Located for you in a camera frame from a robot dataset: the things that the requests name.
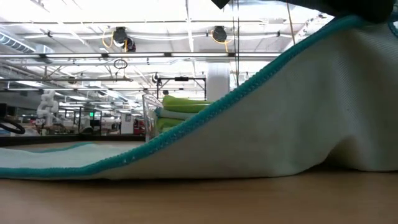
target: green towel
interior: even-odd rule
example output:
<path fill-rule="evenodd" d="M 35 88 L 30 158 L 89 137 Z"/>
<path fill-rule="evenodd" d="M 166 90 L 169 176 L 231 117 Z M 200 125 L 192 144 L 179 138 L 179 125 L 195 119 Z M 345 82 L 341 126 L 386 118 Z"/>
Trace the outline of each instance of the green towel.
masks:
<path fill-rule="evenodd" d="M 211 102 L 205 100 L 187 100 L 167 95 L 163 99 L 165 110 L 181 113 L 198 113 L 205 109 Z"/>
<path fill-rule="evenodd" d="M 156 121 L 156 128 L 160 133 L 170 130 L 172 127 L 175 127 L 182 123 L 181 119 L 172 119 L 172 118 L 159 118 Z"/>

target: table surface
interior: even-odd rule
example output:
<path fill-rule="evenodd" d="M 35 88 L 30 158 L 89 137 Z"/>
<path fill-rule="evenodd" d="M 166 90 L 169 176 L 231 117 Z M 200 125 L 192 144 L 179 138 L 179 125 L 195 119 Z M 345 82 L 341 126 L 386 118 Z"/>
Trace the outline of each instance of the table surface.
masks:
<path fill-rule="evenodd" d="M 398 223 L 398 176 L 317 168 L 244 180 L 3 179 L 0 201 L 2 224 Z"/>

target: folded towel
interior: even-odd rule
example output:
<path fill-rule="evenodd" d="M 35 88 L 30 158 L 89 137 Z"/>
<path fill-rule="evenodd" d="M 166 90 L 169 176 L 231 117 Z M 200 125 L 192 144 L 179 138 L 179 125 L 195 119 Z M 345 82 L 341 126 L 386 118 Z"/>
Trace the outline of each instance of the folded towel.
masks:
<path fill-rule="evenodd" d="M 155 113 L 158 118 L 174 118 L 182 120 L 189 119 L 196 114 L 196 113 L 173 112 L 165 110 L 164 108 L 156 108 Z"/>
<path fill-rule="evenodd" d="M 163 107 L 168 111 L 197 113 L 205 109 L 211 102 L 205 100 L 187 100 L 167 95 L 163 99 Z"/>
<path fill-rule="evenodd" d="M 175 127 L 182 123 L 181 119 L 172 119 L 172 118 L 159 118 L 156 121 L 156 128 L 160 133 L 170 130 L 172 127 Z"/>

